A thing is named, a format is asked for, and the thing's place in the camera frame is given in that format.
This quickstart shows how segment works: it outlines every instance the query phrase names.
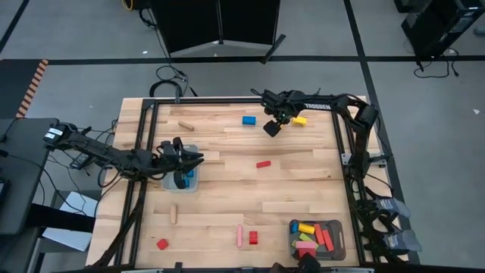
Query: concrete floor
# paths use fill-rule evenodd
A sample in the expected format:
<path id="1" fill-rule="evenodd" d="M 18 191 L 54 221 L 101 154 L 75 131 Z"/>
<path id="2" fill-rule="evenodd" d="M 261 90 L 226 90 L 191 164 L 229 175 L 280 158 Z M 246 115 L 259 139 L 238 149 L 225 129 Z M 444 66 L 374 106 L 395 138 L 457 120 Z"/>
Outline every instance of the concrete floor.
<path id="1" fill-rule="evenodd" d="M 0 35 L 21 0 L 0 2 Z M 400 29 L 404 18 L 390 0 L 352 0 L 367 56 L 408 56 Z M 485 17 L 476 24 L 485 25 Z M 277 55 L 356 56 L 343 2 L 282 0 L 279 32 L 288 39 Z M 485 55 L 485 38 L 470 29 L 453 46 L 461 55 Z M 247 55 L 223 50 L 223 55 Z M 214 50 L 187 56 L 213 55 Z M 162 57 L 152 30 L 119 1 L 31 1 L 0 58 L 155 58 Z M 247 96 L 249 88 L 300 89 L 312 93 L 367 95 L 358 62 L 270 62 L 177 64 L 200 96 Z M 413 62 L 370 63 L 371 76 L 394 151 L 411 225 L 423 246 L 421 263 L 485 268 L 482 246 L 485 184 L 479 175 L 485 151 L 482 108 L 485 62 L 457 62 L 459 78 L 418 79 Z M 148 95 L 156 64 L 49 65 L 27 113 L 56 117 L 104 130 L 117 117 L 125 97 Z M 427 74 L 441 74 L 444 63 Z M 173 94 L 170 87 L 160 96 Z M 483 112 L 476 115 L 473 109 Z M 55 153 L 62 162 L 67 156 Z M 60 190 L 73 190 L 67 172 L 48 165 Z M 97 189 L 92 177 L 73 172 L 82 190 Z M 46 187 L 47 194 L 52 189 Z M 82 267 L 85 253 L 47 255 L 42 271 Z"/>

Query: yellow cube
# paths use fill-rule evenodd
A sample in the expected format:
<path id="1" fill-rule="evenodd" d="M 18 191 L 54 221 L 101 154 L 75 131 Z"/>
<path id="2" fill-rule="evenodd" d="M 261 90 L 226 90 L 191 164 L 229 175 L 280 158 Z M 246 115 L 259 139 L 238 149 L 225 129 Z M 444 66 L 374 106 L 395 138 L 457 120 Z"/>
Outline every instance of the yellow cube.
<path id="1" fill-rule="evenodd" d="M 304 117 L 293 118 L 293 124 L 294 125 L 306 126 L 306 118 L 304 118 Z"/>

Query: yellow block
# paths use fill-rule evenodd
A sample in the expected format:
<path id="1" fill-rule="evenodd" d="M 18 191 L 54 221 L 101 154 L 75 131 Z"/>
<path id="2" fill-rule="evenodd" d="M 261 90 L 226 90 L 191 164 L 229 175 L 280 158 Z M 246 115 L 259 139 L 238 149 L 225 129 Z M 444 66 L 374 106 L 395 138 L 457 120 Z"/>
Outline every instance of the yellow block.
<path id="1" fill-rule="evenodd" d="M 292 122 L 294 125 L 306 126 L 306 118 L 304 117 L 293 118 Z"/>
<path id="2" fill-rule="evenodd" d="M 309 224 L 299 223 L 298 224 L 298 231 L 305 232 L 305 233 L 308 233 L 308 234 L 314 234 L 315 233 L 315 227 L 311 226 Z"/>

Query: orange block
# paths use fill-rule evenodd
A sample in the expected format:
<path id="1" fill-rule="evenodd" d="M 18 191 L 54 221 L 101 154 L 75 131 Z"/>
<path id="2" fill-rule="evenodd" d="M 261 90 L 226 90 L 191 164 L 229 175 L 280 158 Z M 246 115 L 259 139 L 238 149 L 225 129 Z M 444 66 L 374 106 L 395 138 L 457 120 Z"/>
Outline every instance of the orange block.
<path id="1" fill-rule="evenodd" d="M 333 243 L 328 230 L 323 230 L 321 234 L 324 236 L 325 244 L 327 245 L 328 251 L 333 251 Z"/>
<path id="2" fill-rule="evenodd" d="M 321 227 L 319 224 L 315 224 L 315 237 L 318 244 L 325 244 L 324 235 L 321 233 Z"/>

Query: wooden table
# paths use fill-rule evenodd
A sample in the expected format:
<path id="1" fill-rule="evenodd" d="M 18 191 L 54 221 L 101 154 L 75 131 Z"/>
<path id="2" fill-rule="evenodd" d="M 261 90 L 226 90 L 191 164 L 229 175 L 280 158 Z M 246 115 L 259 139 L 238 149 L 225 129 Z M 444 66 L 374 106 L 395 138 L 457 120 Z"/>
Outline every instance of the wooden table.
<path id="1" fill-rule="evenodd" d="M 125 99 L 121 106 L 114 147 L 134 147 L 142 99 Z M 242 116 L 256 116 L 255 127 L 242 126 Z M 196 193 L 176 194 L 149 184 L 140 233 L 137 268 L 271 267 L 279 262 L 296 266 L 288 249 L 288 223 L 299 220 L 339 220 L 343 224 L 345 260 L 323 266 L 358 265 L 349 206 L 330 112 L 304 111 L 307 127 L 287 125 L 275 137 L 262 129 L 271 119 L 258 104 L 162 105 L 158 110 L 155 144 L 181 137 L 204 153 Z M 195 126 L 190 132 L 177 124 Z M 346 143 L 345 129 L 342 129 Z M 142 147 L 146 147 L 143 134 Z M 374 131 L 369 152 L 379 152 Z M 271 160 L 269 168 L 257 162 Z M 385 169 L 372 166 L 369 174 L 387 180 Z M 111 180 L 114 172 L 107 174 Z M 367 177 L 376 193 L 389 188 Z M 119 230 L 127 182 L 121 181 L 103 197 L 97 214 L 86 264 L 94 263 Z M 170 223 L 170 204 L 178 207 L 177 224 Z M 236 246 L 236 226 L 243 225 L 243 246 Z M 258 232 L 258 245 L 249 245 L 249 231 Z M 170 246 L 159 250 L 166 238 Z M 131 238 L 125 243 L 128 261 Z"/>

